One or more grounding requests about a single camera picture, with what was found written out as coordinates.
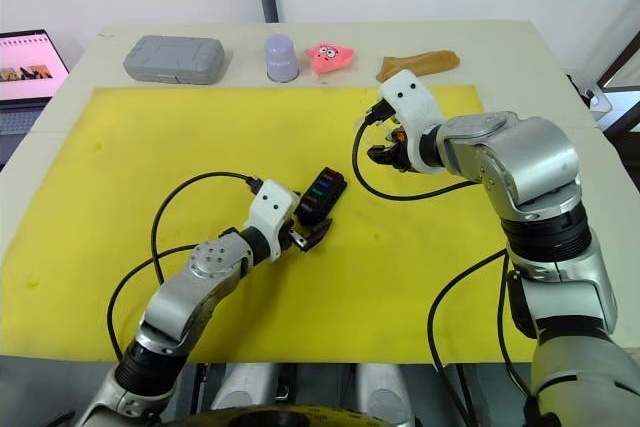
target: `gray box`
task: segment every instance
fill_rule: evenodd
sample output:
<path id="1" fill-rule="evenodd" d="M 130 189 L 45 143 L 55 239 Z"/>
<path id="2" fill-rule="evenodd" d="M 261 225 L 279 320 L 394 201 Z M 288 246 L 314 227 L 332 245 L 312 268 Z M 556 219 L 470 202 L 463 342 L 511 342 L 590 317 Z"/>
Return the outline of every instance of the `gray box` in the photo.
<path id="1" fill-rule="evenodd" d="M 224 48 L 217 39 L 145 35 L 122 65 L 143 82 L 211 84 L 222 62 Z"/>

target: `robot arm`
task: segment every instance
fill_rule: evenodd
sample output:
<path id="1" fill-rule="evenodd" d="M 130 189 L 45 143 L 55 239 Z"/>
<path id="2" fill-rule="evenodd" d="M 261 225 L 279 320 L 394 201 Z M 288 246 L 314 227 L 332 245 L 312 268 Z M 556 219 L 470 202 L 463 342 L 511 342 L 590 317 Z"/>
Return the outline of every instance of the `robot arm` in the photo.
<path id="1" fill-rule="evenodd" d="M 617 308 L 569 139 L 545 119 L 512 112 L 445 121 L 425 91 L 407 70 L 382 85 L 365 123 L 394 116 L 401 126 L 391 145 L 368 154 L 400 171 L 446 169 L 483 184 L 515 267 L 508 278 L 512 317 L 538 340 L 528 425 L 547 425 L 535 423 L 543 414 L 561 422 L 549 425 L 636 425 L 640 369 L 608 336 Z M 602 422 L 607 415 L 611 424 Z"/>
<path id="2" fill-rule="evenodd" d="M 328 222 L 313 238 L 293 229 L 291 216 L 298 201 L 285 186 L 266 180 L 251 204 L 244 230 L 229 229 L 194 248 L 182 270 L 149 301 L 135 339 L 77 426 L 157 421 L 217 304 L 263 260 L 275 262 L 292 243 L 308 250 L 326 233 Z"/>

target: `black cable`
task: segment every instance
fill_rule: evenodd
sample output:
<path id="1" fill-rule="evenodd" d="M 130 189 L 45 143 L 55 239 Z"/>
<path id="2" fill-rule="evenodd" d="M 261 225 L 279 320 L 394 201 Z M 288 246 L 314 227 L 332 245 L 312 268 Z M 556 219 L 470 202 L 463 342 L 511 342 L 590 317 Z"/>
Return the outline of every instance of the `black cable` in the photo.
<path id="1" fill-rule="evenodd" d="M 343 366 L 345 373 L 342 375 L 342 385 L 340 386 L 340 399 L 338 402 L 338 406 L 341 409 L 346 409 L 347 406 L 345 405 L 346 403 L 346 399 L 347 399 L 347 391 L 351 385 L 351 381 L 353 380 L 353 377 L 355 377 L 355 369 L 356 369 L 356 365 L 355 364 L 338 364 Z"/>
<path id="2" fill-rule="evenodd" d="M 193 184 L 202 179 L 206 179 L 209 177 L 234 177 L 236 179 L 242 179 L 245 182 L 249 183 L 254 179 L 249 177 L 248 175 L 236 174 L 235 172 L 207 172 L 206 174 L 196 175 L 195 177 L 190 178 L 189 180 L 185 180 L 178 187 L 173 189 L 173 191 L 167 196 L 166 199 L 160 204 L 160 208 L 158 212 L 156 212 L 156 216 L 153 219 L 153 224 L 151 225 L 151 259 L 153 260 L 153 267 L 156 271 L 156 277 L 158 278 L 158 283 L 162 284 L 164 282 L 164 275 L 162 274 L 162 268 L 160 267 L 160 259 L 158 257 L 158 245 L 157 245 L 157 236 L 158 236 L 158 224 L 160 223 L 160 219 L 162 218 L 162 214 L 164 209 L 167 208 L 169 202 L 178 195 L 178 193 L 184 189 L 185 187 Z"/>
<path id="3" fill-rule="evenodd" d="M 369 124 L 366 122 L 363 123 L 358 131 L 356 132 L 356 136 L 353 140 L 353 149 L 351 150 L 351 166 L 353 167 L 353 173 L 356 175 L 356 179 L 358 182 L 373 195 L 378 197 L 382 197 L 386 200 L 397 200 L 397 201 L 410 201 L 410 200 L 422 200 L 428 199 L 430 197 L 435 197 L 437 195 L 446 194 L 447 192 L 451 192 L 452 190 L 461 189 L 463 187 L 468 187 L 470 185 L 479 185 L 476 182 L 471 182 L 470 180 L 465 180 L 464 182 L 458 182 L 457 184 L 449 185 L 448 187 L 443 187 L 442 189 L 434 190 L 431 192 L 426 192 L 424 194 L 416 194 L 416 195 L 390 195 L 385 194 L 384 192 L 380 192 L 377 189 L 371 187 L 362 174 L 360 173 L 360 168 L 358 167 L 358 150 L 360 148 L 360 141 L 362 140 L 362 135 L 364 131 L 367 129 Z"/>
<path id="4" fill-rule="evenodd" d="M 76 413 L 72 410 L 71 412 L 67 412 L 66 414 L 62 414 L 62 415 L 56 417 L 51 422 L 46 424 L 44 427 L 59 427 L 62 424 L 65 424 L 65 423 L 71 421 L 75 417 L 75 415 L 76 415 Z"/>
<path id="5" fill-rule="evenodd" d="M 200 392 L 202 390 L 202 384 L 207 379 L 207 369 L 207 364 L 196 364 L 196 372 L 193 377 L 193 389 L 191 389 L 191 405 L 189 406 L 189 415 L 195 415 L 198 413 Z"/>
<path id="6" fill-rule="evenodd" d="M 500 280 L 500 295 L 498 296 L 498 342 L 500 343 L 500 352 L 502 353 L 502 358 L 504 359 L 504 366 L 507 369 L 507 374 L 516 384 L 516 387 L 522 391 L 524 395 L 527 397 L 531 396 L 531 391 L 527 386 L 527 383 L 524 379 L 518 374 L 513 362 L 511 362 L 511 357 L 509 357 L 509 352 L 507 351 L 507 344 L 504 340 L 504 326 L 502 317 L 504 314 L 504 299 L 505 299 L 505 291 L 507 289 L 507 271 L 509 270 L 509 254 L 504 255 L 504 261 L 502 262 L 502 279 Z"/>
<path id="7" fill-rule="evenodd" d="M 471 398 L 471 390 L 469 389 L 469 384 L 467 383 L 467 376 L 464 373 L 464 367 L 462 367 L 462 364 L 456 364 L 456 372 L 458 373 L 458 380 L 460 381 L 460 389 L 462 390 L 464 403 L 467 405 L 467 411 L 469 412 L 469 417 L 471 417 L 471 420 L 473 420 L 474 424 L 477 424 L 478 417 L 476 416 L 476 411 L 473 408 L 473 399 Z"/>
<path id="8" fill-rule="evenodd" d="M 160 259 L 162 257 L 165 257 L 170 254 L 174 254 L 176 252 L 182 252 L 183 250 L 191 250 L 195 248 L 197 245 L 198 244 L 191 244 L 191 245 L 183 245 L 181 247 L 174 247 L 173 249 L 160 252 L 160 254 L 158 254 L 158 258 Z M 116 337 L 116 332 L 115 332 L 115 329 L 113 328 L 113 309 L 116 305 L 116 300 L 118 300 L 118 295 L 120 294 L 120 291 L 123 289 L 125 284 L 131 279 L 131 277 L 136 275 L 138 272 L 140 272 L 142 269 L 144 269 L 147 265 L 151 264 L 152 262 L 153 262 L 153 259 L 147 259 L 143 263 L 141 263 L 140 265 L 132 269 L 127 275 L 125 275 L 122 278 L 122 280 L 120 280 L 120 282 L 118 283 L 118 286 L 115 288 L 115 290 L 113 291 L 113 294 L 111 294 L 111 298 L 109 299 L 109 306 L 107 307 L 107 330 L 109 331 L 109 339 L 111 340 L 113 351 L 115 352 L 118 360 L 122 360 L 122 350 L 120 350 L 120 345 L 118 345 L 118 338 Z"/>
<path id="9" fill-rule="evenodd" d="M 436 310 L 438 309 L 438 305 L 440 305 L 440 302 L 442 302 L 442 299 L 444 298 L 444 296 L 447 295 L 447 293 L 458 282 L 460 282 L 462 279 L 464 279 L 468 275 L 474 273 L 476 270 L 484 267 L 488 263 L 493 262 L 496 259 L 499 259 L 506 253 L 507 251 L 505 249 L 502 249 L 501 251 L 490 255 L 486 259 L 481 260 L 477 264 L 469 267 L 467 270 L 456 275 L 447 285 L 444 286 L 444 288 L 436 296 L 435 300 L 431 304 L 431 308 L 429 309 L 429 316 L 427 318 L 427 340 L 429 342 L 429 350 L 431 351 L 431 356 L 433 357 L 433 364 L 435 365 L 435 368 L 438 371 L 438 374 L 440 375 L 440 379 L 442 380 L 442 383 L 447 389 L 447 392 L 451 397 L 451 400 L 453 401 L 456 409 L 458 409 L 458 412 L 460 413 L 460 416 L 462 417 L 462 420 L 464 421 L 467 427 L 476 427 L 476 423 L 473 422 L 473 420 L 469 415 L 469 412 L 467 411 L 465 406 L 462 405 L 462 401 L 460 400 L 460 397 L 458 397 L 456 390 L 454 389 L 453 385 L 449 381 L 449 378 L 447 377 L 444 371 L 444 366 L 442 365 L 442 361 L 440 360 L 440 355 L 438 354 L 438 349 L 436 347 L 435 336 L 433 334 L 433 323 L 435 320 Z"/>

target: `pink toy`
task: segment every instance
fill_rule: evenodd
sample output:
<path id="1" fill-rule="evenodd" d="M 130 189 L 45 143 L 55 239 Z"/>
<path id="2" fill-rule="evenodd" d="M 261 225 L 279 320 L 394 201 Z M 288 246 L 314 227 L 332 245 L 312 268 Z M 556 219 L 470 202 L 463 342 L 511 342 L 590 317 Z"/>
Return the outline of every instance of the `pink toy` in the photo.
<path id="1" fill-rule="evenodd" d="M 316 74 L 342 69 L 353 62 L 353 49 L 338 45 L 322 43 L 305 52 L 311 58 L 311 70 Z"/>

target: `brown toy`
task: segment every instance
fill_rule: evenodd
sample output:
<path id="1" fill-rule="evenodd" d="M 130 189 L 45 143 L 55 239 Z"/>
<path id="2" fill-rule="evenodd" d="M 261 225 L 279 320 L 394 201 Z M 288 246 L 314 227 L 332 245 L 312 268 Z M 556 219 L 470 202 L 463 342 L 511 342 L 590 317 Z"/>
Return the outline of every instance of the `brown toy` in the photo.
<path id="1" fill-rule="evenodd" d="M 384 82 L 402 69 L 409 69 L 417 76 L 421 76 L 455 69 L 458 65 L 460 65 L 460 59 L 453 50 L 425 52 L 413 57 L 385 57 L 376 79 Z"/>

